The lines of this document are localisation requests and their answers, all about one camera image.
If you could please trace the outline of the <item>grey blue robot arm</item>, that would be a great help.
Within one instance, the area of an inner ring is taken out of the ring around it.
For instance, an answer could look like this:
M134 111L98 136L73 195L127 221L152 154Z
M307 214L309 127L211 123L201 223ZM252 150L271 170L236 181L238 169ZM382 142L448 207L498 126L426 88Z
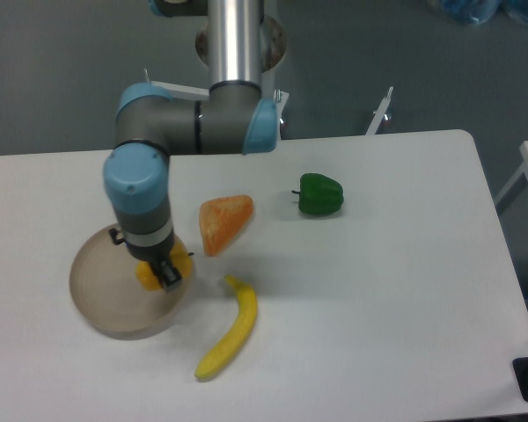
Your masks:
M208 18L209 97L176 99L151 82L129 86L103 182L121 228L110 234L114 244L125 244L171 290L182 280L171 260L171 156L270 152L278 117L274 102L262 96L261 1L152 1L150 9L167 18Z

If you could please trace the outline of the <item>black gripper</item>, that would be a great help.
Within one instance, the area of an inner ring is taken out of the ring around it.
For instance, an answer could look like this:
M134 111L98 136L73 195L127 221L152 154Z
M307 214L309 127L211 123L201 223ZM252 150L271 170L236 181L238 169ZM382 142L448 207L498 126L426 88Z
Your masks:
M175 244L173 229L161 227L150 233L137 234L112 227L108 234L113 244L125 244L131 256L154 268L154 274L164 291L170 292L180 286L181 273L171 259Z

